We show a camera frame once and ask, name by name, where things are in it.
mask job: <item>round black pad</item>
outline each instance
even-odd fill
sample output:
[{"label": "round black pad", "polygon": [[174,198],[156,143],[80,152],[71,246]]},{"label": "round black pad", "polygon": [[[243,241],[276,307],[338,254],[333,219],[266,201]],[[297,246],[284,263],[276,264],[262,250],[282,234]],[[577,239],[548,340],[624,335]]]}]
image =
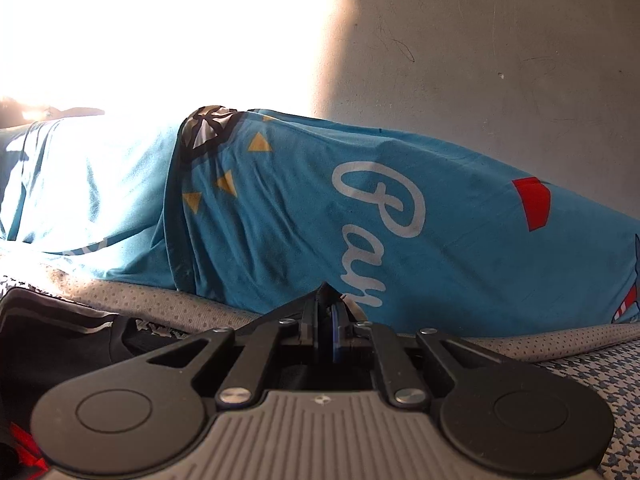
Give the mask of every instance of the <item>round black pad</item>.
[{"label": "round black pad", "polygon": [[598,394],[518,363],[465,372],[442,403],[440,425],[470,459],[527,477],[560,477],[600,462],[613,416]]},{"label": "round black pad", "polygon": [[123,433],[144,424],[151,411],[151,401],[143,394],[131,390],[106,390],[83,400],[76,415],[89,430]]},{"label": "round black pad", "polygon": [[31,431],[51,463],[126,476],[167,462],[200,434],[204,406],[181,369],[129,364],[60,384],[36,404]]},{"label": "round black pad", "polygon": [[521,433],[556,430],[568,415],[562,400],[536,390],[506,394],[496,400],[494,411],[501,423]]}]

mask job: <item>blue blanket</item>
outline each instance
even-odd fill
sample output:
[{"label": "blue blanket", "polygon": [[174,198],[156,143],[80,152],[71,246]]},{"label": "blue blanket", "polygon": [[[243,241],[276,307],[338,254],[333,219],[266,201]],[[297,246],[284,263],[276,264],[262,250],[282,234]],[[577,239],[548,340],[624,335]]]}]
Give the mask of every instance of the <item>blue blanket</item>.
[{"label": "blue blanket", "polygon": [[0,250],[67,272],[254,312],[325,280],[399,332],[638,315],[638,220],[430,137],[204,107],[180,127],[36,124],[12,151]]}]

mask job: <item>red shape print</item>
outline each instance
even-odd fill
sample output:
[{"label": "red shape print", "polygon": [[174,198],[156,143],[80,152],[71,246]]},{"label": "red shape print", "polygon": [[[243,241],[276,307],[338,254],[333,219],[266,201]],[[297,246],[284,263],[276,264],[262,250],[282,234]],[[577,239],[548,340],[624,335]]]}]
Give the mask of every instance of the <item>red shape print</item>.
[{"label": "red shape print", "polygon": [[551,192],[535,176],[519,178],[513,181],[527,217],[529,231],[535,231],[546,225],[551,210]]},{"label": "red shape print", "polygon": [[15,439],[15,450],[20,463],[27,467],[37,468],[37,471],[29,476],[27,480],[35,480],[44,472],[47,472],[49,467],[44,462],[40,449],[33,437],[13,422],[9,426],[9,431]]},{"label": "red shape print", "polygon": [[631,289],[629,290],[628,294],[625,296],[624,303],[626,304],[627,307],[630,307],[632,303],[635,302],[637,299],[638,299],[638,290],[636,289],[636,284],[634,283],[631,286]]}]

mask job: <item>gray ribbed surface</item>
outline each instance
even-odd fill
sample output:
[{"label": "gray ribbed surface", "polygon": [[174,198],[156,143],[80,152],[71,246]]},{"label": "gray ribbed surface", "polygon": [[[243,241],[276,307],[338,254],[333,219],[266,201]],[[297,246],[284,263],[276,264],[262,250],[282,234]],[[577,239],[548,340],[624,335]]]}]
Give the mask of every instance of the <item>gray ribbed surface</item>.
[{"label": "gray ribbed surface", "polygon": [[[257,408],[221,415],[189,456],[145,480],[357,478],[504,477],[454,452],[425,414],[390,408],[374,392],[271,392]],[[572,477],[598,478],[593,471]],[[57,471],[47,476],[64,479]]]}]

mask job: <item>houndstooth pattern fabric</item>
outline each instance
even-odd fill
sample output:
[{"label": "houndstooth pattern fabric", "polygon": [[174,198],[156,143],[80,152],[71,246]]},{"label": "houndstooth pattern fabric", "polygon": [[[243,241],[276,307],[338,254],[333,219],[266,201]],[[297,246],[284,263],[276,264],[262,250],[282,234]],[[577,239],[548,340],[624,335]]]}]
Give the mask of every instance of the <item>houndstooth pattern fabric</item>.
[{"label": "houndstooth pattern fabric", "polygon": [[14,288],[14,286],[19,286],[20,288],[26,288],[26,289],[31,290],[33,292],[39,292],[41,294],[46,294],[47,296],[51,296],[51,294],[47,294],[43,290],[40,290],[39,288],[37,288],[37,287],[35,287],[33,285],[30,285],[29,283],[21,282],[19,280],[14,280],[13,278],[10,278],[9,276],[0,276],[0,300],[2,300],[2,298],[4,298],[4,295],[11,288]]},{"label": "houndstooth pattern fabric", "polygon": [[640,339],[540,363],[590,386],[613,412],[616,429],[600,464],[606,480],[640,480]]}]

